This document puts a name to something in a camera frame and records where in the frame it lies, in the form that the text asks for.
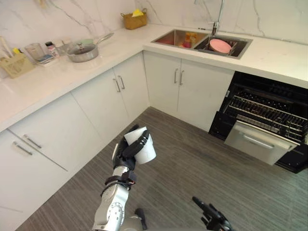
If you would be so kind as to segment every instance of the yellow basket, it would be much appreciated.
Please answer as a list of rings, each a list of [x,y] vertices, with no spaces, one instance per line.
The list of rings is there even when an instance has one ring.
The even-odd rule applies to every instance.
[[[123,20],[124,20],[125,28],[129,30],[133,30],[138,27],[145,26],[147,23],[146,8],[142,10],[142,13],[143,15],[137,16],[137,17],[132,17],[133,15],[132,13],[129,13],[129,14],[121,13],[121,16],[123,17]]]
[[[34,68],[34,65],[23,53],[15,54],[14,57],[9,59],[1,59],[0,66],[10,75],[11,78],[17,78]]]

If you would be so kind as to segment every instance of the white cabinet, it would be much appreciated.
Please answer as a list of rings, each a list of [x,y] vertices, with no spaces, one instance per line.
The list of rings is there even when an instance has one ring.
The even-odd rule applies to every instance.
[[[9,130],[68,171],[79,170],[103,148],[99,134],[70,93]]]
[[[129,124],[120,85],[113,69],[73,90],[72,94],[105,145]]]
[[[149,107],[142,53],[114,67],[114,72],[131,122]]]
[[[66,182],[67,175],[8,130],[1,132],[0,230],[15,230]]]
[[[142,53],[72,91],[105,145],[148,106]]]
[[[150,105],[177,116],[181,59],[144,51]]]
[[[234,71],[144,52],[150,105],[209,131]]]
[[[25,220],[22,211],[0,207],[0,230],[14,231]]]
[[[182,60],[178,113],[180,119],[209,131],[234,71]]]

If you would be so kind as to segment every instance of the floor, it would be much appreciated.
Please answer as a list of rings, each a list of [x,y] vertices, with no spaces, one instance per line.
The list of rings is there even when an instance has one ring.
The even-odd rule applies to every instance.
[[[137,166],[127,214],[145,211],[149,228],[203,228],[197,196],[212,203],[237,231],[307,231],[308,170],[269,166],[156,109],[133,124],[147,126],[157,158]],[[98,153],[18,231],[91,230],[111,155],[124,132]]]

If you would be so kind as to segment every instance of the white marble wall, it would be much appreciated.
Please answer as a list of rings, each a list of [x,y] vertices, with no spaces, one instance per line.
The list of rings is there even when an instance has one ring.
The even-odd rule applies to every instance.
[[[211,29],[220,0],[135,0],[150,23]],[[308,44],[308,0],[225,0],[221,31]]]
[[[135,9],[134,0],[0,0],[0,35],[10,47],[24,47],[61,37],[72,40],[104,35],[123,27],[120,13]]]

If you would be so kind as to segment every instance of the pink plate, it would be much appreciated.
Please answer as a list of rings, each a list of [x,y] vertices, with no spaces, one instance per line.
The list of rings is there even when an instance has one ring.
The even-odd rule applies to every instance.
[[[210,41],[210,46],[214,51],[217,51],[219,53],[228,54],[231,50],[231,46],[226,43],[225,41],[222,41],[220,39],[212,39]]]

